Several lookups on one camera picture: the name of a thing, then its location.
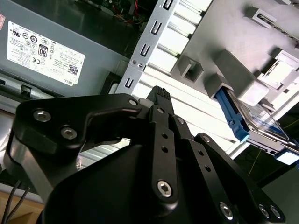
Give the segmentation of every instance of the barcode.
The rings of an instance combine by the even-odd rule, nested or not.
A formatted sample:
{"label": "barcode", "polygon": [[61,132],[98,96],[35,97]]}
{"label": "barcode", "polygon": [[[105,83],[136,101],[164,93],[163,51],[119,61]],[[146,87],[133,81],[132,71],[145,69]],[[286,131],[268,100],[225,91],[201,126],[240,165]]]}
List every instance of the barcode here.
{"label": "barcode", "polygon": [[78,73],[78,68],[73,66],[73,65],[69,65],[69,73],[73,74],[73,75],[77,75]]}

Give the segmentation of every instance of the white label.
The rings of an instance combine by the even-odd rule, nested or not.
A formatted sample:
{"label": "white label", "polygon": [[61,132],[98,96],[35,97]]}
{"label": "white label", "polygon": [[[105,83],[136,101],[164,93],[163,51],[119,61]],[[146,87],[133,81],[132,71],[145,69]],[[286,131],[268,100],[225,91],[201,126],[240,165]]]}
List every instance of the white label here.
{"label": "white label", "polygon": [[7,59],[73,86],[85,55],[9,21]]}

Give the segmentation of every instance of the black cable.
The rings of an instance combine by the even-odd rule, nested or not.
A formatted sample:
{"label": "black cable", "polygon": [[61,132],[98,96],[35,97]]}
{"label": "black cable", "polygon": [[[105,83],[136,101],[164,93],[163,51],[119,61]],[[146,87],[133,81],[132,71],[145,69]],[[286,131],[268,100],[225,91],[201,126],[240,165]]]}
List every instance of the black cable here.
{"label": "black cable", "polygon": [[17,205],[15,206],[15,208],[10,212],[10,214],[7,217],[6,222],[8,222],[10,220],[10,218],[14,215],[14,213],[18,210],[18,208],[20,207],[20,205],[22,204],[22,202],[25,199],[25,196],[27,195],[28,191],[30,190],[30,188],[27,188],[26,191],[23,193],[22,197],[20,198],[19,202],[17,203]]}
{"label": "black cable", "polygon": [[7,200],[7,203],[6,203],[6,207],[5,207],[5,210],[4,210],[4,214],[3,214],[2,222],[1,222],[2,224],[5,224],[7,222],[7,217],[8,217],[8,213],[9,213],[9,210],[10,210],[11,202],[12,202],[13,197],[14,197],[15,190],[17,190],[17,188],[19,187],[20,184],[21,184],[21,181],[17,181],[14,188],[11,190],[11,192],[9,194],[9,197],[8,197],[8,200]]}

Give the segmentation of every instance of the metal screw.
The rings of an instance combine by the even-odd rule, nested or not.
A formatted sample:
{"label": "metal screw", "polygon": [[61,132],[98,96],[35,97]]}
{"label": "metal screw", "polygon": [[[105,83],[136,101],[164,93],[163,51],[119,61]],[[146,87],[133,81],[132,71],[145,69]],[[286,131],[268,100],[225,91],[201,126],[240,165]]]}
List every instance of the metal screw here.
{"label": "metal screw", "polygon": [[130,104],[132,104],[132,105],[134,105],[134,106],[136,106],[136,105],[137,105],[136,101],[134,101],[134,100],[132,100],[132,99],[131,99],[131,100],[129,100],[129,103],[130,103]]}
{"label": "metal screw", "polygon": [[233,220],[232,210],[223,202],[220,202],[220,210],[228,220]]}
{"label": "metal screw", "polygon": [[171,190],[170,185],[167,182],[159,181],[157,186],[158,186],[158,190],[164,197],[171,196],[172,190]]}
{"label": "metal screw", "polygon": [[183,124],[183,123],[184,123],[184,120],[183,120],[183,119],[181,119],[181,118],[178,118],[178,121],[179,121],[179,123],[181,123],[181,124]]}
{"label": "metal screw", "polygon": [[61,135],[62,137],[64,137],[65,139],[74,139],[77,136],[77,132],[70,128],[70,127],[65,127],[61,130]]}
{"label": "metal screw", "polygon": [[51,120],[51,115],[46,111],[35,111],[33,113],[33,117],[35,120],[41,121],[41,122],[47,122]]}
{"label": "metal screw", "polygon": [[280,213],[276,210],[276,208],[274,208],[274,206],[270,206],[270,208],[271,208],[271,211],[274,213],[274,215],[275,215],[277,218],[281,219],[281,215],[280,215]]}
{"label": "metal screw", "polygon": [[164,110],[162,110],[161,108],[158,108],[158,111],[159,111],[160,113],[164,113]]}
{"label": "metal screw", "polygon": [[77,157],[76,168],[77,170],[80,170],[82,168],[80,156]]}
{"label": "metal screw", "polygon": [[262,214],[263,214],[266,218],[270,218],[269,213],[267,212],[267,210],[266,210],[262,205],[260,205],[259,208],[260,208]]}
{"label": "metal screw", "polygon": [[204,139],[207,143],[210,142],[210,139],[209,139],[208,137],[206,137],[206,136],[204,136],[203,139]]}

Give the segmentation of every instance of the yellow wire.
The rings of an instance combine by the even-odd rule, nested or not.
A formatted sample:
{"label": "yellow wire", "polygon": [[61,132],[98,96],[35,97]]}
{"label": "yellow wire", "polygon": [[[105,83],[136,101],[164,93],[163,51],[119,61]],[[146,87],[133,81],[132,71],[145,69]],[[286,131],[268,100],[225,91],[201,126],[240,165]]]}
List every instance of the yellow wire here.
{"label": "yellow wire", "polygon": [[260,149],[260,152],[257,154],[256,159],[254,160],[254,163],[252,164],[252,167],[251,167],[251,170],[250,170],[249,173],[248,173],[248,176],[250,176],[250,173],[251,173],[251,171],[252,171],[254,165],[256,164],[256,160],[258,159],[258,157],[259,157],[261,151],[262,151],[262,150]]}
{"label": "yellow wire", "polygon": [[295,124],[297,121],[299,121],[299,119],[297,119],[296,121],[294,121],[293,123],[291,123],[290,125],[288,125],[288,126],[286,126],[286,127],[284,127],[284,128],[287,128],[287,127],[289,127],[289,126]]}

